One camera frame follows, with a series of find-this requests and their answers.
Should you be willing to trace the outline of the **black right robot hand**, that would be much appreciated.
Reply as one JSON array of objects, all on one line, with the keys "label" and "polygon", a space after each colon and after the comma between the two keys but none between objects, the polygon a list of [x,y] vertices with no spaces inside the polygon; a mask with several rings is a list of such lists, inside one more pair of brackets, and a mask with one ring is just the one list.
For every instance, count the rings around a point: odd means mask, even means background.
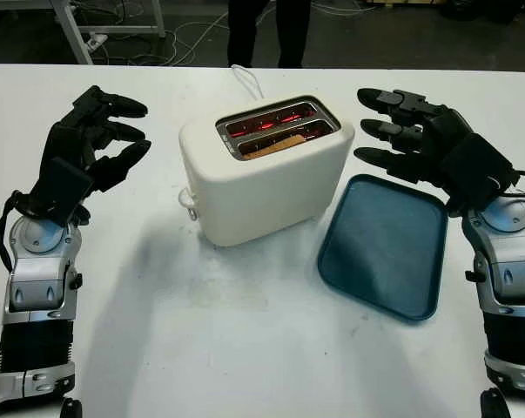
[{"label": "black right robot hand", "polygon": [[448,214],[455,218],[467,209],[459,187],[442,171],[441,163],[472,132],[459,113],[444,104],[430,104],[420,94],[360,88],[361,104],[390,120],[365,118],[360,128],[366,134],[390,144],[391,149],[358,147],[353,155],[382,168],[394,178],[412,184],[427,182],[448,195]]}]

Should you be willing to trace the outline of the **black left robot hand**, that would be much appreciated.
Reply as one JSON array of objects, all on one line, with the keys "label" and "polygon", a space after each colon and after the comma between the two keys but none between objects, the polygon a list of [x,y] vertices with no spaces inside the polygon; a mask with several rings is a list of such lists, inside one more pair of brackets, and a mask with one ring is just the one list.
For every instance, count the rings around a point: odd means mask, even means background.
[{"label": "black left robot hand", "polygon": [[79,96],[48,134],[33,190],[39,216],[65,226],[91,193],[123,182],[151,142],[139,129],[115,119],[143,118],[147,113],[137,100],[96,85]]}]

